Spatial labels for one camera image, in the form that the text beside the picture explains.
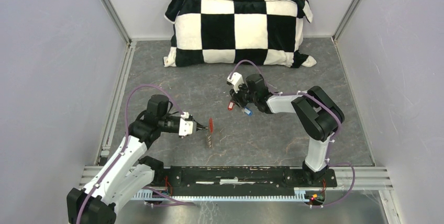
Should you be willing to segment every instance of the black arm joint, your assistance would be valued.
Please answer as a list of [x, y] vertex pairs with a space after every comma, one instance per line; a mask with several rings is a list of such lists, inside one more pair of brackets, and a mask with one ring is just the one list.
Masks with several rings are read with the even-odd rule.
[[[340, 120], [344, 122], [344, 114], [341, 109], [331, 100], [331, 98], [319, 86], [309, 89], [308, 94], [319, 100], [330, 109]], [[305, 131], [315, 140], [326, 141], [332, 132], [338, 129], [335, 119], [311, 99], [302, 96], [292, 101]]]
[[141, 143], [151, 147], [155, 140], [160, 137], [161, 129], [157, 126], [149, 125], [142, 120], [136, 120], [128, 127], [129, 134], [139, 139]]
[[[68, 207], [68, 221], [74, 224], [77, 221], [80, 207], [83, 204], [87, 194], [84, 190], [77, 188], [71, 189], [66, 197]], [[101, 197], [91, 196], [86, 202], [85, 209], [82, 213], [81, 224], [113, 224], [116, 221], [116, 213], [114, 212], [115, 204], [106, 205], [101, 201]]]
[[179, 133], [180, 117], [168, 116], [159, 120], [158, 126], [162, 132]]
[[236, 93], [234, 89], [230, 90], [231, 101], [233, 101], [240, 108], [247, 106], [250, 100], [250, 94], [245, 84], [239, 86], [239, 91]]
[[265, 80], [261, 74], [249, 75], [246, 78], [248, 91], [250, 92], [250, 100], [256, 105], [259, 111], [267, 114], [272, 114], [268, 107], [267, 100], [272, 96], [268, 87], [265, 85]]
[[148, 100], [143, 121], [153, 126], [157, 125], [159, 120], [167, 115], [169, 104], [170, 100], [165, 95], [152, 95]]
[[154, 171], [154, 179], [153, 179], [154, 183], [160, 183], [165, 177], [162, 161], [152, 158], [150, 156], [145, 156], [139, 159], [139, 164], [147, 165]]

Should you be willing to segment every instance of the checkered pattern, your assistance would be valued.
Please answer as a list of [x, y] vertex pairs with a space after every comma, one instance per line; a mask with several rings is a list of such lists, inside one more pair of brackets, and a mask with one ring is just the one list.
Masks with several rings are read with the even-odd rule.
[[165, 18], [174, 24], [165, 66], [199, 63], [280, 64], [298, 68], [307, 0], [172, 0]]

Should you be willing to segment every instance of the gray floor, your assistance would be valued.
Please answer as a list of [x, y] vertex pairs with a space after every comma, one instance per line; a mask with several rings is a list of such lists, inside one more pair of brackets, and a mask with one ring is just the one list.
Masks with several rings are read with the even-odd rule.
[[[233, 64], [201, 64], [185, 68], [164, 68], [162, 57], [169, 52], [168, 41], [138, 42], [131, 65], [124, 102], [120, 110], [111, 153], [120, 144], [124, 131], [124, 104], [127, 94], [139, 84], [151, 83], [167, 90], [184, 111], [202, 124], [214, 120], [213, 148], [205, 143], [205, 133], [197, 132], [185, 139], [163, 133], [147, 155], [165, 165], [296, 165], [300, 166], [308, 151], [308, 135], [295, 114], [262, 114], [254, 106], [253, 116], [238, 108], [227, 110], [230, 86], [226, 78]], [[329, 38], [305, 38], [301, 52], [311, 54], [317, 65], [290, 69], [263, 66], [269, 83], [279, 91], [294, 92], [314, 85], [322, 87], [345, 114], [343, 132], [331, 151], [331, 162], [348, 161], [354, 165], [372, 165], [370, 151], [359, 122], [349, 86], [335, 47]], [[248, 76], [254, 67], [242, 65], [238, 72]], [[155, 89], [142, 89], [133, 95], [129, 122], [144, 110]]]

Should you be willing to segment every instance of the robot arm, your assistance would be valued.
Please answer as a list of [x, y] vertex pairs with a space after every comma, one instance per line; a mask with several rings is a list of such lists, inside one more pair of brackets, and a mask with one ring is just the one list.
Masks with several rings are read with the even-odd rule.
[[307, 91], [292, 95], [277, 93], [273, 95], [267, 88], [260, 74], [253, 74], [243, 82], [242, 75], [233, 73], [227, 79], [230, 90], [231, 103], [245, 108], [247, 104], [254, 103], [259, 111], [267, 114], [296, 113], [305, 131], [310, 136], [308, 155], [302, 165], [308, 182], [317, 180], [328, 169], [326, 156], [331, 136], [338, 128], [335, 119], [314, 101], [304, 94], [314, 97], [331, 110], [341, 122], [344, 114], [331, 98], [319, 87], [314, 86]]
[[[189, 113], [173, 116], [169, 114], [169, 104], [166, 96], [153, 95], [148, 101], [147, 110], [129, 125], [126, 149], [123, 150], [126, 140], [124, 137], [101, 171], [82, 190], [73, 188], [69, 192], [67, 203], [70, 223], [76, 222], [80, 206], [93, 188], [96, 189], [82, 213], [81, 223], [114, 223], [123, 206], [138, 190], [153, 181], [154, 170], [140, 158], [160, 134], [177, 133], [183, 138], [197, 131], [197, 122]], [[130, 172], [130, 168], [138, 160], [140, 164]]]

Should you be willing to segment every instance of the aluminum frame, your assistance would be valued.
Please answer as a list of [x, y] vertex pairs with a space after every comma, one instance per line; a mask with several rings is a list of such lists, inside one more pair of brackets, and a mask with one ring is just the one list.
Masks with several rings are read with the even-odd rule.
[[346, 13], [344, 14], [344, 17], [342, 18], [341, 22], [339, 23], [338, 28], [336, 29], [335, 33], [333, 34], [333, 40], [337, 41], [341, 34], [343, 33], [345, 27], [347, 26], [348, 22], [350, 21], [351, 17], [353, 16], [354, 12], [356, 11], [356, 8], [358, 7], [361, 0], [352, 0], [350, 3], [350, 6], [348, 7]]
[[379, 196], [381, 197], [388, 224], [402, 224], [403, 221], [399, 215], [395, 191], [379, 191]]
[[[86, 166], [83, 170], [82, 178], [80, 179], [79, 187], [83, 187], [92, 178], [94, 178], [103, 166]], [[291, 169], [301, 169], [299, 166], [291, 167]], [[327, 188], [329, 191], [341, 191], [347, 190], [352, 181], [352, 171], [349, 167], [331, 167], [335, 170], [336, 180], [338, 182], [337, 187]], [[390, 181], [389, 173], [385, 167], [377, 166], [357, 166], [354, 168], [356, 172], [356, 180], [353, 190], [376, 190], [376, 191], [392, 191], [393, 185]], [[298, 187], [297, 190], [313, 191], [321, 188], [315, 187]]]
[[129, 70], [131, 68], [132, 57], [134, 56], [134, 51], [136, 49], [137, 42], [134, 41], [130, 44], [125, 57], [122, 61], [122, 66], [119, 71], [119, 78], [117, 80], [116, 86], [114, 88], [114, 94], [111, 102], [111, 107], [108, 112], [106, 119], [106, 125], [102, 133], [102, 144], [97, 152], [96, 165], [106, 162], [109, 156], [109, 149], [111, 148], [111, 143], [114, 137], [114, 131], [117, 124], [117, 118], [119, 116], [120, 107], [122, 105], [122, 100], [125, 93], [126, 83], [128, 81]]
[[108, 12], [109, 16], [111, 16], [111, 19], [113, 20], [114, 24], [117, 27], [117, 30], [119, 31], [122, 38], [127, 42], [131, 43], [131, 38], [128, 34], [128, 32], [125, 29], [125, 26], [123, 25], [122, 21], [120, 20], [113, 4], [111, 3], [111, 0], [101, 0], [103, 5], [105, 6], [106, 11]]

